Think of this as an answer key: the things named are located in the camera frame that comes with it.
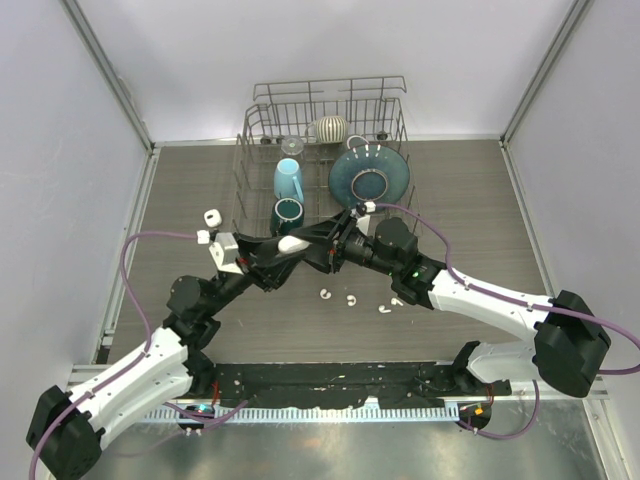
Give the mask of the oval white charging case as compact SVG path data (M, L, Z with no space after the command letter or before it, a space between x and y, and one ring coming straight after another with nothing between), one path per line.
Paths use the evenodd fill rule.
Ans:
M308 241L299 239L292 235L282 237L278 242L278 251L281 254L289 255L306 250L310 246Z

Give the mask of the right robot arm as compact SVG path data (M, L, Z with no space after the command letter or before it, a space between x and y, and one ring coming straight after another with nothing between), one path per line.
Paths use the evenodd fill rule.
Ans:
M351 215L298 228L279 240L278 250L301 252L329 272L352 262L383 273L407 304L467 316L514 336L511 343L464 345L451 380L465 395L494 382L541 380L562 394L584 398L611 346L602 327L584 320L589 310L578 295L529 295L465 276L420 253L417 237L399 217L381 221L372 235Z

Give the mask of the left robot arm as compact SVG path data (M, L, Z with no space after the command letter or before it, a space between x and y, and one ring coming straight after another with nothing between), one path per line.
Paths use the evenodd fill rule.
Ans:
M184 394L205 397L214 366L203 349L220 327L215 314L251 285L277 288L309 247L291 235L256 239L200 230L187 238L208 247L216 277L176 280L169 317L157 329L145 320L140 346L72 389L53 386L40 396L26 438L33 450L29 478L44 467L56 479L80 479L153 408Z

